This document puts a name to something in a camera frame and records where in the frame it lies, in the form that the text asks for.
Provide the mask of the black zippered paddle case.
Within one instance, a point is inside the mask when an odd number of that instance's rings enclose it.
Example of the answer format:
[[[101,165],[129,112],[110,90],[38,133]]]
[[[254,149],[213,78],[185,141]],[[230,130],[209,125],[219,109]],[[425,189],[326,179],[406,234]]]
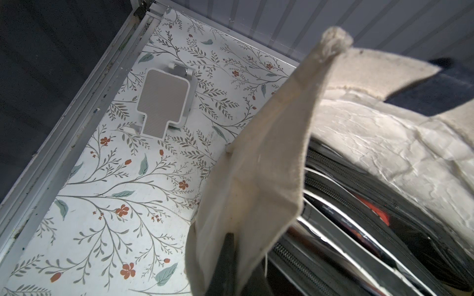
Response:
[[[438,221],[316,139],[304,207],[269,253],[278,296],[471,296],[474,261]]]

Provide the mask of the floral canvas tote bag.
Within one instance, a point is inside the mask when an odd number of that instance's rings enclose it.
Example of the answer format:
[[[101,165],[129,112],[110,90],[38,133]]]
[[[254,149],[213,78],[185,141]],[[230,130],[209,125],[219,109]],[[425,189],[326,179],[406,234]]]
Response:
[[[438,221],[474,260],[474,72],[353,47],[326,30],[213,167],[190,226],[185,268],[204,296],[227,233],[236,296],[276,296],[269,253],[303,207],[316,139]]]

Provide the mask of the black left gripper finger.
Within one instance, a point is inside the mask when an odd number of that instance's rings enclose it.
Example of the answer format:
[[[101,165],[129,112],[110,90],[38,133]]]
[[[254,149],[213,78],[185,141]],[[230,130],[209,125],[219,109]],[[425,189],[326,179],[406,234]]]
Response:
[[[205,296],[235,296],[238,251],[233,233],[225,235],[210,285]]]

